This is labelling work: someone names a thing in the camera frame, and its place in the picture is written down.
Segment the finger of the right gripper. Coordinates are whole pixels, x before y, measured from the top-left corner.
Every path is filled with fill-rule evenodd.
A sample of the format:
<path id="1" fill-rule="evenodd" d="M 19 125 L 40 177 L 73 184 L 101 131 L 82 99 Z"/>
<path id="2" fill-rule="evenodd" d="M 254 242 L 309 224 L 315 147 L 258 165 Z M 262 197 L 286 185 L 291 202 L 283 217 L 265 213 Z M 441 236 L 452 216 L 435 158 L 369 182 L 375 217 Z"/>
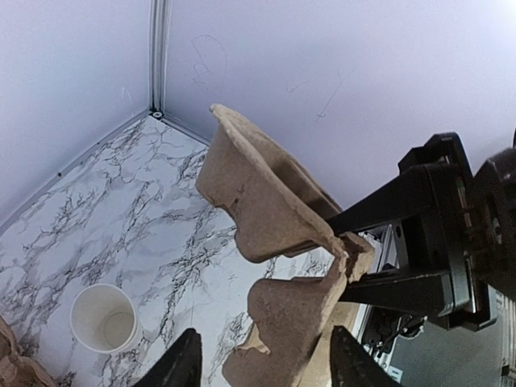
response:
<path id="1" fill-rule="evenodd" d="M 347 285 L 339 300 L 441 317 L 452 312 L 451 287 L 447 271 L 390 269 L 363 275 L 359 281 Z"/>
<path id="2" fill-rule="evenodd" d="M 329 218 L 335 233 L 360 232 L 391 224 L 431 208 L 431 179 L 424 165 L 417 165 L 394 178 L 344 212 Z"/>

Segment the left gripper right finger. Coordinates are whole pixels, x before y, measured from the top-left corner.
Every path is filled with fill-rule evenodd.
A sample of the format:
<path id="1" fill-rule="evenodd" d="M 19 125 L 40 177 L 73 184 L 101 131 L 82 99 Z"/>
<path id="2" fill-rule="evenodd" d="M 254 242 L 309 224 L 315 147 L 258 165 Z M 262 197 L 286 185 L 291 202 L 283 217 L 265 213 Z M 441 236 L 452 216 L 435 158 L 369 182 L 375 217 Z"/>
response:
<path id="1" fill-rule="evenodd" d="M 332 387 L 399 386 L 343 326 L 334 326 L 330 343 Z"/>

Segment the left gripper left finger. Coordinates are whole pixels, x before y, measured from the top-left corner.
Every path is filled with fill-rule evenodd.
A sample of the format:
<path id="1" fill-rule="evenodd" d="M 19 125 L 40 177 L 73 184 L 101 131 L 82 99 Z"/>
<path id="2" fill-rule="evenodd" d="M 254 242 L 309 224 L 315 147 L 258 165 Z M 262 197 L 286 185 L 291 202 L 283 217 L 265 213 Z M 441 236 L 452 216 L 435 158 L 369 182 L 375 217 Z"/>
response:
<path id="1" fill-rule="evenodd" d="M 134 386 L 200 387 L 201 379 L 202 337 L 188 328 Z"/>

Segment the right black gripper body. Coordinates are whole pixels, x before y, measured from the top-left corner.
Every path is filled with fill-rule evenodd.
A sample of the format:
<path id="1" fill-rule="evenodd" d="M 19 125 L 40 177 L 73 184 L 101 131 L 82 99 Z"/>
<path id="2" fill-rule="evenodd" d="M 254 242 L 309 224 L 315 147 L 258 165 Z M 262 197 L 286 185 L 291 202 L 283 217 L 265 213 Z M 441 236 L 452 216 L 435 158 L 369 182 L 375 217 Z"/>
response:
<path id="1" fill-rule="evenodd" d="M 396 234 L 397 269 L 447 271 L 451 278 L 451 313 L 427 316 L 445 329 L 480 331 L 497 320 L 494 291 L 473 275 L 472 214 L 466 192 L 472 172 L 456 133 L 433 135 L 399 162 L 400 176 L 424 165 L 431 179 L 431 208 L 390 225 Z"/>

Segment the cardboard cup carrier tray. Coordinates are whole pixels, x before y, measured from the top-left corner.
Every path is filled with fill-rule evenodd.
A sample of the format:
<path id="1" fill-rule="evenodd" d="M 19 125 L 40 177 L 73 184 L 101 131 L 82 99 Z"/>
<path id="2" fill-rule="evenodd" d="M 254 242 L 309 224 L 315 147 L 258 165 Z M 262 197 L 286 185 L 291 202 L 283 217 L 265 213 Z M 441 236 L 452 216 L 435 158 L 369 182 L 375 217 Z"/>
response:
<path id="1" fill-rule="evenodd" d="M 22 356 L 13 331 L 1 318 L 1 386 L 53 386 L 57 383 L 37 361 Z"/>

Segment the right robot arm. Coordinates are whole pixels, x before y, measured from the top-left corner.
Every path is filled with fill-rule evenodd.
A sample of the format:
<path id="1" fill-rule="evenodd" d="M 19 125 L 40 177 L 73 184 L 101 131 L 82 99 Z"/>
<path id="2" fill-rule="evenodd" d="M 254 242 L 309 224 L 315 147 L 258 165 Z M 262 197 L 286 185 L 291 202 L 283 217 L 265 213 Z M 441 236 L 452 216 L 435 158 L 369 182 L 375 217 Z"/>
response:
<path id="1" fill-rule="evenodd" d="M 399 175 L 330 218 L 338 236 L 383 231 L 381 258 L 345 302 L 357 334 L 331 334 L 334 386 L 497 386 L 506 369 L 498 298 L 515 296 L 515 150 L 473 173 L 460 137 L 433 135 Z"/>

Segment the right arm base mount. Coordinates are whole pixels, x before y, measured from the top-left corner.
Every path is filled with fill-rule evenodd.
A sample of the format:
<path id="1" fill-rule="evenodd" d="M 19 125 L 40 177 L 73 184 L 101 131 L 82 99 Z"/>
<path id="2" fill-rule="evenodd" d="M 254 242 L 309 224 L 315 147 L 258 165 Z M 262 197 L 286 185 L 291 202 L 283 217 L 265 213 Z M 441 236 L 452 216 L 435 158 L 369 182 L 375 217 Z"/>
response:
<path id="1" fill-rule="evenodd" d="M 373 306 L 370 310 L 361 343 L 371 356 L 380 358 L 392 352 L 397 338 L 414 339 L 423 332 L 427 316 L 404 314 Z"/>

